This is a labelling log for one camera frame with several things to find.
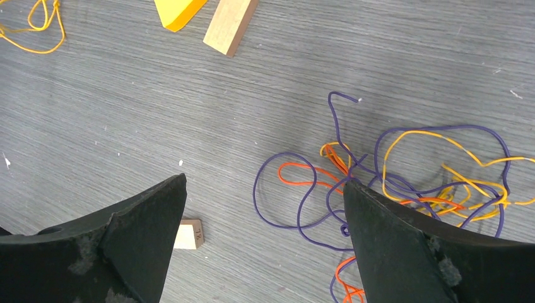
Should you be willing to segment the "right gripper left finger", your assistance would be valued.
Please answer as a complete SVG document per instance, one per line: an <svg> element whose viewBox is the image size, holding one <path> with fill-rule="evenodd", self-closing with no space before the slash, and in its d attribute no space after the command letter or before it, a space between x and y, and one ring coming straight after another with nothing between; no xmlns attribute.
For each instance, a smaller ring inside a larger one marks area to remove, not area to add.
<svg viewBox="0 0 535 303"><path fill-rule="evenodd" d="M2 302L159 302L187 199L174 175L34 235L1 232Z"/></svg>

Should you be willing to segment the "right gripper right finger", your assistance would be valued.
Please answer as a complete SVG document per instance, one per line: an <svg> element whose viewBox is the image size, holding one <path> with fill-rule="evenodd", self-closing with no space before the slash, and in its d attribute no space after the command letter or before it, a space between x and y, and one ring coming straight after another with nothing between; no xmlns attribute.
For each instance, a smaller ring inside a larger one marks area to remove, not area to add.
<svg viewBox="0 0 535 303"><path fill-rule="evenodd" d="M344 209L369 302L533 302L534 245L463 230L357 181Z"/></svg>

